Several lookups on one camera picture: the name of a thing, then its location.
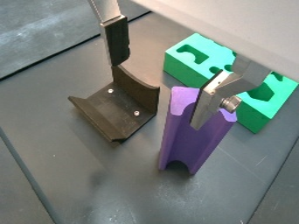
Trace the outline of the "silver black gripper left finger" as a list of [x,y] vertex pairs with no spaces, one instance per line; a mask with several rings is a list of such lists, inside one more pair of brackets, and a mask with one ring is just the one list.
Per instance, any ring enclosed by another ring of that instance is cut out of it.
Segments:
[[105,39],[107,55],[112,67],[129,57],[127,17],[121,14],[117,0],[88,0],[99,21],[100,34]]

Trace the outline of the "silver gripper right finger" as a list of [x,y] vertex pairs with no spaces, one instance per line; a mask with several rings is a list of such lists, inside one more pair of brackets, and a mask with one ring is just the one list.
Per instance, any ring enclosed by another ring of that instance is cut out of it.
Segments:
[[203,85],[191,115],[191,126],[199,130],[204,123],[225,109],[233,113],[242,100],[237,94],[260,86],[271,70],[247,57],[237,55],[232,73],[219,71]]

